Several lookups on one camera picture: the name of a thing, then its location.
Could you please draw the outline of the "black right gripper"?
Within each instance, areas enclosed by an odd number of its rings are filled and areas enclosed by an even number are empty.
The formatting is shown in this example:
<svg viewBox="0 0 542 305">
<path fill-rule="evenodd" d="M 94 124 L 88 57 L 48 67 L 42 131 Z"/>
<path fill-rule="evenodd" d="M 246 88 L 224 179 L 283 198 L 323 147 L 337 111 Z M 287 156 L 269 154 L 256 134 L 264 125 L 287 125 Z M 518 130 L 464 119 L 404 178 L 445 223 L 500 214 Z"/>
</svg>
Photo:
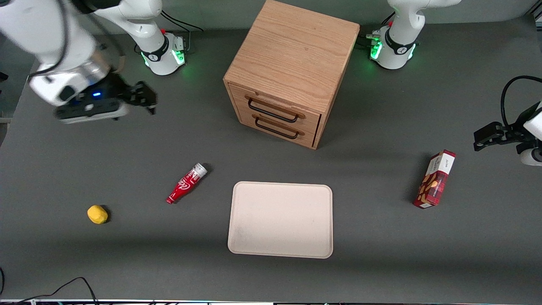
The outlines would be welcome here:
<svg viewBox="0 0 542 305">
<path fill-rule="evenodd" d="M 145 108 L 151 115 L 156 113 L 157 97 L 153 89 L 143 81 L 129 86 L 116 73 L 109 73 L 101 81 L 77 93 L 70 99 L 70 106 L 110 107 L 110 103 L 126 100 L 129 100 L 131 105 Z"/>
</svg>

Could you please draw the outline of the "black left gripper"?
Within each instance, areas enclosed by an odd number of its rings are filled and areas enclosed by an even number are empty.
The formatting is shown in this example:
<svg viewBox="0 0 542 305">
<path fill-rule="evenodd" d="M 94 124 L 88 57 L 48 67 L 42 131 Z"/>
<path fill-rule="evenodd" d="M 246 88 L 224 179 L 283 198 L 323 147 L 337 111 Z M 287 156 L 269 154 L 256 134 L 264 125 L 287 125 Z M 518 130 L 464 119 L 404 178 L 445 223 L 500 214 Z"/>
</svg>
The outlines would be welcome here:
<svg viewBox="0 0 542 305">
<path fill-rule="evenodd" d="M 503 124 L 492 122 L 480 128 L 474 135 L 474 151 L 481 151 L 485 147 L 506 145 L 512 143 L 533 144 L 535 137 L 523 126 L 534 115 L 535 106 L 521 112 L 514 123 L 509 124 L 505 107 L 501 106 Z"/>
</svg>

